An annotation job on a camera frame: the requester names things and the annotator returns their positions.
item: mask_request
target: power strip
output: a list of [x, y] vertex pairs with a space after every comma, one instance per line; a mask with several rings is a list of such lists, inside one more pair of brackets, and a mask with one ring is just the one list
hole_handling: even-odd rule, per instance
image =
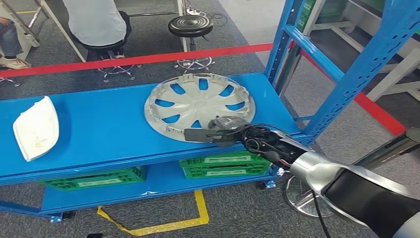
[[207, 12], [187, 7], [187, 15], [206, 16]]

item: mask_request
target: stool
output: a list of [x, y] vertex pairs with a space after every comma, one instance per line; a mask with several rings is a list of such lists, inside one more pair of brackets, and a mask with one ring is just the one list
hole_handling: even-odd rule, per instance
[[15, 87], [19, 87], [20, 86], [20, 83], [16, 83], [15, 81], [11, 80], [10, 78], [0, 77], [0, 83], [3, 82], [3, 81], [14, 83], [14, 86]]
[[[204, 37], [213, 30], [213, 24], [205, 16], [187, 15], [179, 16], [171, 20], [168, 24], [169, 31], [178, 37], [190, 38], [190, 51], [196, 50], [194, 42], [195, 37]], [[202, 59], [183, 59], [177, 60], [174, 68], [185, 69], [184, 73], [188, 70], [203, 69], [209, 70], [209, 65], [214, 61], [211, 57]]]
[[[83, 44], [83, 47], [92, 52], [96, 52], [96, 53], [106, 52], [107, 54], [109, 54], [108, 53], [109, 51], [116, 51], [116, 50], [121, 49], [125, 45], [125, 43], [127, 43], [126, 40], [121, 40], [115, 44], [107, 45], [107, 46], [88, 46], [88, 45]], [[121, 66], [114, 66], [108, 70], [106, 70], [105, 68], [98, 68], [98, 71], [104, 74], [104, 82], [108, 83], [109, 82], [108, 75], [110, 74], [126, 73], [130, 77], [130, 80], [135, 79], [135, 77], [130, 73], [130, 70], [133, 67], [134, 65], [128, 66], [127, 68], [123, 68]]]

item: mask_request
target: red barrier tape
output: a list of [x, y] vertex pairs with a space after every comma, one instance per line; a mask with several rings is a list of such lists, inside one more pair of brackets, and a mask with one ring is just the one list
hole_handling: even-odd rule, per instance
[[20, 69], [20, 70], [0, 71], [0, 77], [18, 77], [18, 76], [29, 76], [29, 75], [38, 75], [38, 74], [48, 74], [48, 73], [63, 73], [63, 72], [72, 72], [72, 71], [87, 70], [87, 69], [107, 68], [107, 67], [114, 67], [114, 66], [167, 62], [167, 61], [175, 61], [175, 60], [180, 60], [180, 59], [185, 60], [185, 59], [195, 59], [195, 58], [204, 58], [204, 57], [238, 55], [238, 54], [254, 53], [254, 52], [261, 52], [261, 51], [270, 51], [271, 46], [272, 46], [271, 43], [267, 43], [267, 44], [250, 45], [250, 46], [235, 46], [235, 47], [217, 48], [217, 49], [209, 49], [209, 50], [201, 50], [201, 51], [177, 52], [177, 53], [150, 55], [150, 56], [130, 57], [130, 58], [125, 58], [125, 59], [54, 64], [54, 65], [32, 67], [32, 68]]
[[[313, 64], [319, 71], [325, 76], [328, 75], [312, 60], [306, 52], [301, 51], [303, 57], [305, 57], [311, 64]], [[363, 93], [358, 93], [354, 98], [354, 101], [359, 104], [367, 113], [369, 113], [375, 120], [377, 120], [385, 129], [387, 129], [393, 135], [399, 135], [406, 129], [405, 127], [382, 109], [378, 104], [373, 102], [371, 99], [366, 97]]]

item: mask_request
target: white shirt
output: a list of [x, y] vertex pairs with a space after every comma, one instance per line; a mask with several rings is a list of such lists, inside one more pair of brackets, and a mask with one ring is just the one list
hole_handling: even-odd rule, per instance
[[113, 0], [63, 0], [70, 31], [89, 46], [106, 46], [121, 41], [127, 32], [125, 21]]

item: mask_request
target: blue metal shelving rack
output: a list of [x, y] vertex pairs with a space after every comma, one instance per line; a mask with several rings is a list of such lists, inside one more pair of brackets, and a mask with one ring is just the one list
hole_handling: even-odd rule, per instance
[[[248, 88], [254, 97], [257, 106], [254, 122], [277, 125], [296, 140], [310, 144], [420, 27], [420, 0], [387, 0], [380, 29], [345, 74], [296, 29], [302, 3], [303, 0], [286, 1], [265, 73], [231, 77]], [[336, 83], [318, 111], [305, 117], [309, 123], [303, 130], [295, 124], [295, 120], [300, 119], [293, 119], [278, 99], [281, 87], [275, 87], [277, 93], [273, 88], [292, 40]], [[0, 185], [132, 166], [147, 167], [144, 183], [73, 191], [47, 187], [40, 208], [0, 202], [0, 211], [59, 222], [65, 211], [98, 205], [251, 181], [265, 181], [267, 186], [274, 186], [278, 178], [276, 168], [262, 176], [185, 179], [177, 160], [243, 148], [239, 144], [220, 149], [209, 144], [179, 142], [154, 132], [139, 110], [153, 88], [154, 85], [140, 85], [51, 95], [59, 119], [64, 119], [60, 121], [60, 139], [49, 153], [30, 163], [20, 158], [16, 143], [11, 140], [11, 125], [21, 111], [40, 97], [0, 101], [3, 114], [0, 117], [0, 144], [4, 146], [2, 155], [9, 158], [0, 167]], [[148, 138], [142, 139], [140, 133], [147, 134]]]

